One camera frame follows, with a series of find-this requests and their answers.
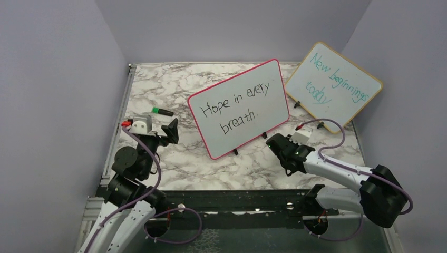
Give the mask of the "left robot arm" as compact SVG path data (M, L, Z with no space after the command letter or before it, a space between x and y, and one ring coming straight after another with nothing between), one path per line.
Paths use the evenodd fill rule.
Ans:
M166 195L157 189L161 175L153 186L142 182L149 178L153 166L161 172L158 147L178 143L178 119L161 126L163 135L152 130L150 116L128 119L122 122L121 130L138 145L116 152L112 165L115 175L100 190L104 201L79 252L124 252L146 221L165 212Z

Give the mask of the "red framed whiteboard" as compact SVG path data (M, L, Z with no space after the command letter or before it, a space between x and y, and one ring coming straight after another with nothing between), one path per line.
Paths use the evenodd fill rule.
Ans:
M271 59L190 95L208 156L217 160L290 118L280 63Z

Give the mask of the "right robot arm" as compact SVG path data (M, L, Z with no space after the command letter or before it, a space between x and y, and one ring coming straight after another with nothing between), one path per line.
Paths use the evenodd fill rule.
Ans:
M354 166L324 156L310 146L294 142L292 136L275 134L266 141L288 175L312 174L343 186L319 186L304 200L313 215L323 209L341 209L365 215L374 224L390 228L398 216L411 211L413 202L389 168Z

